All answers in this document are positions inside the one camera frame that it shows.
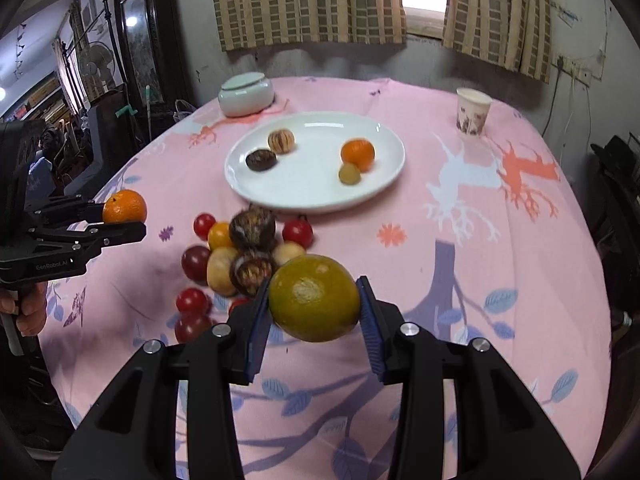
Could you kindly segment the person's left hand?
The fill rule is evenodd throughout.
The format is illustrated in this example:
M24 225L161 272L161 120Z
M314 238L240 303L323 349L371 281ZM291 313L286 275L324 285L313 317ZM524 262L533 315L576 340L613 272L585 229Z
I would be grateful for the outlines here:
M23 297L21 307L8 290L0 290L0 310L2 313L16 315L16 326L25 337L37 336L47 321L47 282L35 284Z

